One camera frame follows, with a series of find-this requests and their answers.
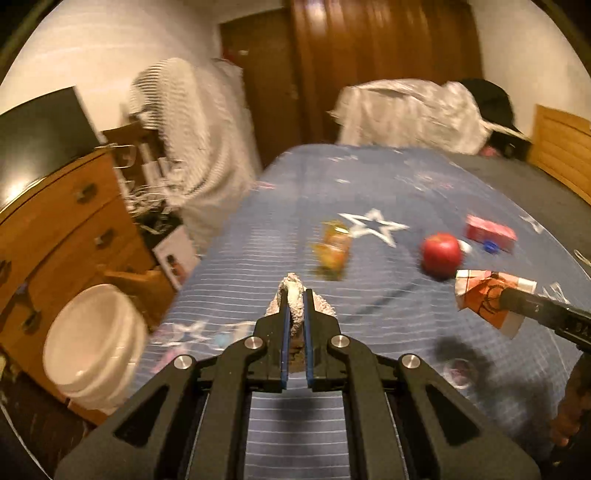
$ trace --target white star pattern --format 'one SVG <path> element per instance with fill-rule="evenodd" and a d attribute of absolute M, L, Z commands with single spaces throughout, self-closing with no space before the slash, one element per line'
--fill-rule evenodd
<path fill-rule="evenodd" d="M 379 239 L 382 239 L 385 243 L 394 248 L 396 247 L 396 243 L 392 239 L 392 235 L 390 234 L 390 232 L 396 232 L 398 230 L 407 230 L 408 228 L 410 228 L 408 225 L 403 225 L 401 223 L 385 221 L 384 217 L 382 216 L 382 212 L 376 210 L 375 208 L 372 208 L 365 215 L 352 215 L 350 213 L 340 213 L 339 215 L 353 224 L 353 226 L 349 229 L 349 233 L 353 238 L 359 238 L 360 236 L 364 236 L 368 233 L 371 233 L 372 235 L 377 236 Z M 364 221 L 378 222 L 382 226 L 379 228 L 379 231 L 377 231 L 365 225 Z"/>

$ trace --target dresser drawer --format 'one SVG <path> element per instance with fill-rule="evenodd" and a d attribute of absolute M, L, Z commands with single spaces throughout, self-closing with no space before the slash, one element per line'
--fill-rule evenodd
<path fill-rule="evenodd" d="M 0 332 L 0 344 L 23 370 L 28 372 L 29 355 L 43 350 L 53 320 L 96 275 L 97 265 L 108 264 L 137 236 L 123 201 L 116 198 L 74 230 L 39 265 L 28 282 L 28 313 L 38 312 L 33 326 L 24 324 L 23 313 L 16 314 L 17 306 L 22 310 L 16 302 L 15 312 L 10 313 Z"/>
<path fill-rule="evenodd" d="M 119 196 L 105 153 L 57 179 L 0 224 L 0 310 L 37 265 L 77 226 Z"/>

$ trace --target snack bag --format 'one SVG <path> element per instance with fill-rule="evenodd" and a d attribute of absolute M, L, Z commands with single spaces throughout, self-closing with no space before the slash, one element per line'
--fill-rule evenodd
<path fill-rule="evenodd" d="M 320 263 L 320 270 L 331 280 L 339 280 L 349 259 L 351 237 L 344 223 L 338 220 L 324 224 L 322 243 L 312 248 Z"/>

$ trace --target blue bedspread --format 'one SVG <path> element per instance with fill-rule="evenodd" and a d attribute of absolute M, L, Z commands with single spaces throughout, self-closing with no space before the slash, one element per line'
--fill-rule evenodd
<path fill-rule="evenodd" d="M 477 377 L 462 393 L 530 454 L 548 452 L 547 422 L 576 349 L 532 320 L 508 340 L 474 313 L 458 312 L 453 281 L 424 275 L 418 250 L 425 236 L 439 231 L 462 238 L 467 214 L 508 225 L 519 239 L 514 253 L 491 255 L 469 242 L 465 268 L 530 278 L 538 293 L 591 309 L 589 278 L 556 239 L 434 151 L 305 145 L 283 154 L 262 180 L 178 295 L 145 350 L 134 389 L 154 375 L 167 352 L 202 358 L 248 335 L 252 324 L 241 322 L 264 315 L 280 280 L 295 272 L 333 305 L 343 333 L 375 353 L 397 358 L 414 352 L 440 373 L 452 359 L 468 360 Z M 353 240 L 344 280 L 316 277 L 310 244 L 320 238 L 322 222 L 372 209 L 409 227 L 390 232 L 395 248 L 378 235 L 361 236 Z M 380 232 L 380 224 L 366 223 Z M 245 474 L 348 478 L 340 395 L 313 394 L 303 374 L 292 375 L 281 396 L 254 395 Z"/>

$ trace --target white wall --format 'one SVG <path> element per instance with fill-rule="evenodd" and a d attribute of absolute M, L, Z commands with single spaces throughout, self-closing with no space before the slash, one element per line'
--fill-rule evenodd
<path fill-rule="evenodd" d="M 236 18 L 277 10 L 289 5 L 288 0 L 215 0 L 212 14 L 216 23 L 225 23 Z"/>
<path fill-rule="evenodd" d="M 531 135 L 535 104 L 591 119 L 591 78 L 559 28 L 531 0 L 470 0 L 484 76 L 511 97 Z"/>
<path fill-rule="evenodd" d="M 98 130 L 127 123 L 129 85 L 144 68 L 216 56 L 207 2 L 63 0 L 33 32 L 0 85 L 0 113 L 76 85 Z"/>

